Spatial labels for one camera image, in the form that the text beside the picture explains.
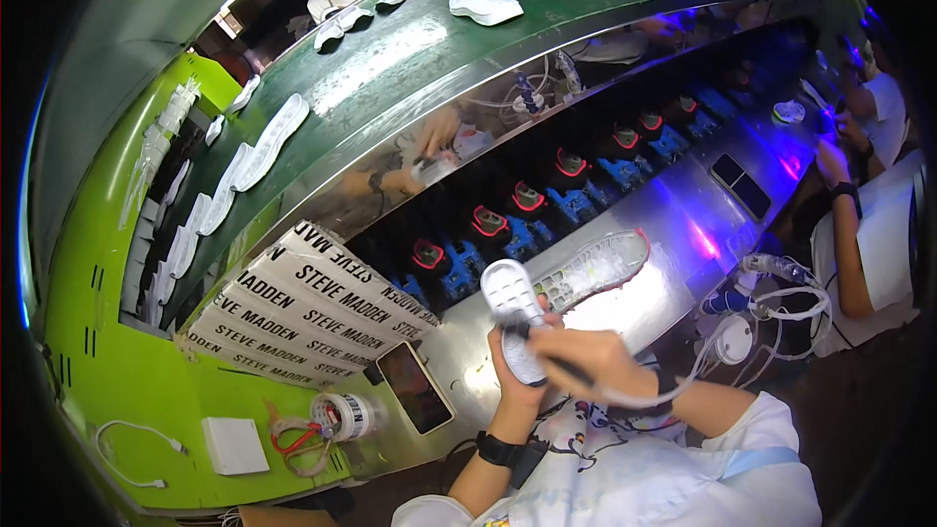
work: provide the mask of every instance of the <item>smartphone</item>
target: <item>smartphone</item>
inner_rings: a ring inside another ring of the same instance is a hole
[[[716,182],[720,182],[722,187],[732,193],[749,216],[758,222],[765,219],[767,210],[771,207],[771,198],[755,183],[752,176],[745,173],[735,159],[729,155],[722,155],[712,164],[709,173],[716,179]]]
[[[410,343],[394,346],[378,358],[377,363],[384,380],[419,435],[426,435],[455,418],[451,405],[443,399],[442,391]]]

